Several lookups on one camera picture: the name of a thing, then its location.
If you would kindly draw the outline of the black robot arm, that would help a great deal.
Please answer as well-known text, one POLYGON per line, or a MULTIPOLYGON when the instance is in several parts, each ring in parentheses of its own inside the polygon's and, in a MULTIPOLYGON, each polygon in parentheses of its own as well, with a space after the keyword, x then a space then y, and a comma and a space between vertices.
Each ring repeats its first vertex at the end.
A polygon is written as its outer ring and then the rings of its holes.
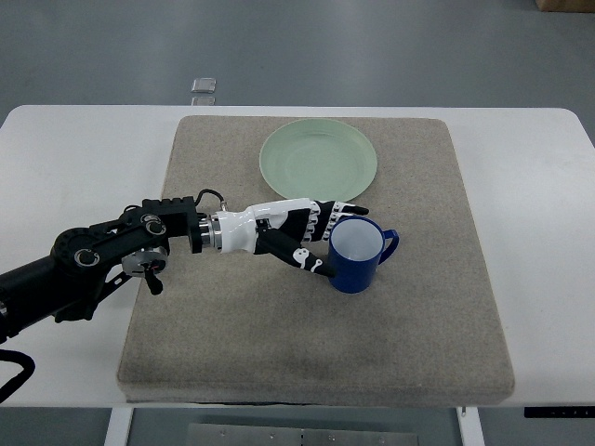
POLYGON ((132 277, 152 295, 170 254, 169 241, 186 237, 192 253, 220 248, 216 215, 197 209, 198 198, 151 200, 129 205, 115 220, 65 230, 48 256, 1 276, 1 339, 52 316, 56 321, 91 320, 99 303, 132 277))

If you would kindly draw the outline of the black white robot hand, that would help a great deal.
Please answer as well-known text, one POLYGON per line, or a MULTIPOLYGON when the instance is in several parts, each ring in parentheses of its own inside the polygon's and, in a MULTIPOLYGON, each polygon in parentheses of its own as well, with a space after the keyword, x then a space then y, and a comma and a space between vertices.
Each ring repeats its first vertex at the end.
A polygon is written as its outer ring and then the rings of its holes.
POLYGON ((327 241, 340 220, 368 213, 356 204, 310 198, 254 204, 242 212, 218 211, 214 246, 222 253, 272 255, 289 266, 333 278, 335 270, 305 245, 327 241))

